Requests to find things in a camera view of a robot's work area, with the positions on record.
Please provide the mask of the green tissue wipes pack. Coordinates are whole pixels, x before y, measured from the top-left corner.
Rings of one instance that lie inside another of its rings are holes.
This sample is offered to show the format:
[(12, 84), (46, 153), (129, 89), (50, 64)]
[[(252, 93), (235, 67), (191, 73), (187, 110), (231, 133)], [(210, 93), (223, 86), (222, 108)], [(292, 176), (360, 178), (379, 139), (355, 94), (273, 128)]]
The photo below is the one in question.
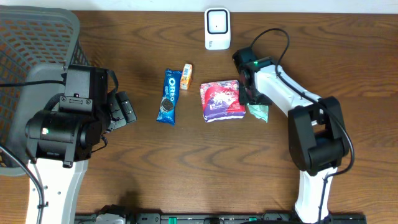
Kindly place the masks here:
[(250, 105), (248, 104), (249, 112), (257, 119), (264, 120), (268, 123), (269, 107), (267, 105)]

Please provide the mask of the pink purple liners pack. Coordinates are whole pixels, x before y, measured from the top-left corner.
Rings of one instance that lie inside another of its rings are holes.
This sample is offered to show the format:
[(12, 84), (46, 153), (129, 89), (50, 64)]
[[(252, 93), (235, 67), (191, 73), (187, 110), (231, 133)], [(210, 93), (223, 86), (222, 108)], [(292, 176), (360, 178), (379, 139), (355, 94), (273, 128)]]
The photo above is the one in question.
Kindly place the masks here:
[(245, 106), (239, 103), (239, 82), (227, 80), (200, 85), (201, 106), (206, 123), (241, 119), (246, 114)]

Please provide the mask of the blue Oreo cookie pack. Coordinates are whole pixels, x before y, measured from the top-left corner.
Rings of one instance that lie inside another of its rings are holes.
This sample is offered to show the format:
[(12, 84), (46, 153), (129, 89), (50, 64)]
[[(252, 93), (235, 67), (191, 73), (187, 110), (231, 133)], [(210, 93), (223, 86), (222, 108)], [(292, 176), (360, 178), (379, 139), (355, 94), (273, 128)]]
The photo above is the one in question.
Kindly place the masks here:
[(181, 71), (165, 70), (162, 99), (157, 116), (158, 122), (175, 125), (175, 107), (179, 98), (181, 77)]

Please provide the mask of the small orange box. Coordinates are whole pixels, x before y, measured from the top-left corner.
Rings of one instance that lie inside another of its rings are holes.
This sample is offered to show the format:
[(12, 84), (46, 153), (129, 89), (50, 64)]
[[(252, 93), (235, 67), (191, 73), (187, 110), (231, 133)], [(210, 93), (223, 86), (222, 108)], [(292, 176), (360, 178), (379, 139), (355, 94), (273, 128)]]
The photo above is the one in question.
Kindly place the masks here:
[(187, 90), (190, 87), (192, 82), (192, 72), (193, 66), (192, 64), (186, 63), (182, 70), (182, 76), (180, 79), (180, 88), (183, 90)]

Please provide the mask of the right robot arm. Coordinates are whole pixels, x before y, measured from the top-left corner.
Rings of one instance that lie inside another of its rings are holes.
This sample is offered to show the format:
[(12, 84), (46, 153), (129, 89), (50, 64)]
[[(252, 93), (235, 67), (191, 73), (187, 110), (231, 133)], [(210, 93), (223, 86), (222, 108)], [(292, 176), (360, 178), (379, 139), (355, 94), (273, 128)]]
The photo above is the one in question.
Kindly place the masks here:
[(325, 221), (331, 181), (352, 150), (339, 101), (309, 92), (276, 60), (259, 59), (251, 47), (237, 50), (232, 59), (240, 78), (239, 102), (273, 103), (287, 116), (289, 152), (300, 171), (295, 214), (304, 223)]

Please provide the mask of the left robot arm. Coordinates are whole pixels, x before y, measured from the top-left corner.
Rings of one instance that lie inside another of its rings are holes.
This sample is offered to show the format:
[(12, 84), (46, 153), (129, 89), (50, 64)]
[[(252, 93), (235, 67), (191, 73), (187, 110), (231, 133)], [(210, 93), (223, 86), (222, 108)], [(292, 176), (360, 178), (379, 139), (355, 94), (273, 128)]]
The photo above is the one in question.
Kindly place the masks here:
[(55, 95), (25, 127), (41, 223), (73, 223), (88, 160), (105, 135), (136, 120), (126, 92)]

